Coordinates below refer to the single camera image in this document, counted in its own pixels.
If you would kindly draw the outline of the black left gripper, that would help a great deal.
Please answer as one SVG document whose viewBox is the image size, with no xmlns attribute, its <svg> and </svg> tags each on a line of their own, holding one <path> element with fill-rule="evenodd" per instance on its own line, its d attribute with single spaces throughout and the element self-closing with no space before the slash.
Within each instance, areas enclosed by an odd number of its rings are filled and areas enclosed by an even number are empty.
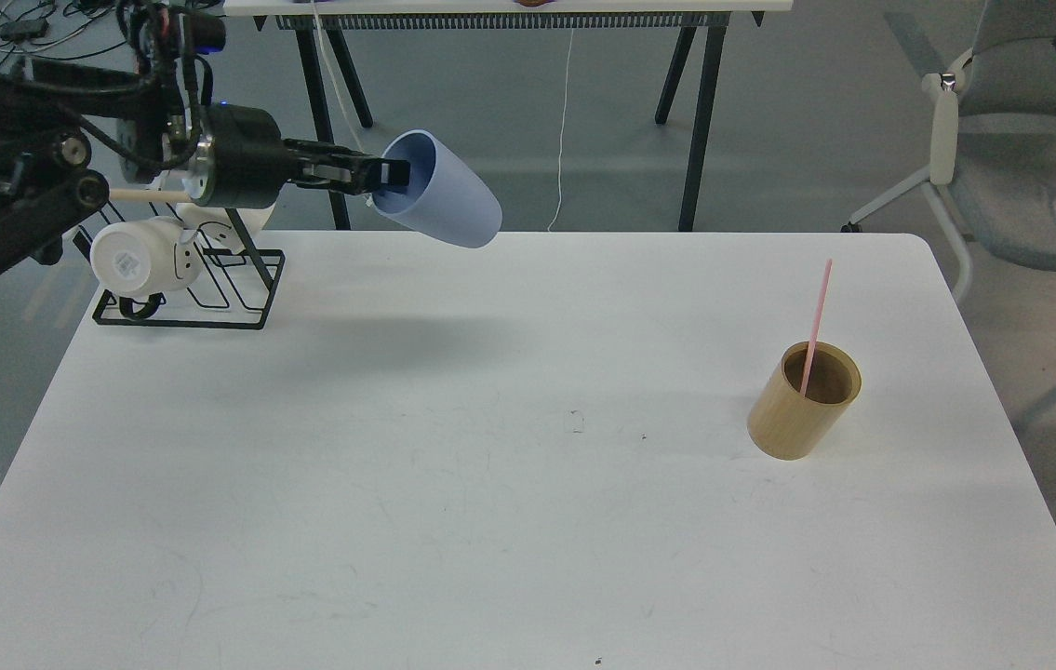
<svg viewBox="0 0 1056 670">
<path fill-rule="evenodd" d="M 293 171 L 293 153 L 298 162 Z M 411 164 L 367 155 L 331 141 L 282 139 L 271 114 L 211 103 L 188 164 L 188 196 L 205 208 L 271 207 L 285 183 L 336 194 L 406 187 Z"/>
</svg>

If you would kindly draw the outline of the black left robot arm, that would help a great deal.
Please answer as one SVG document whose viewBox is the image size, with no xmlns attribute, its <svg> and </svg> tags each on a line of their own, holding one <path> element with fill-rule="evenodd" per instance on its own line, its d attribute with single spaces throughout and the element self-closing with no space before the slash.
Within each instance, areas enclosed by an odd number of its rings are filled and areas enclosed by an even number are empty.
<svg viewBox="0 0 1056 670">
<path fill-rule="evenodd" d="M 358 196 L 411 182 L 406 160 L 284 139 L 267 112 L 214 103 L 206 55 L 225 46 L 221 18 L 156 1 L 119 1 L 115 16 L 132 71 L 30 57 L 0 72 L 0 275 L 59 261 L 64 234 L 106 207 L 94 143 L 127 181 L 188 171 L 206 208 L 267 208 L 285 185 Z"/>
</svg>

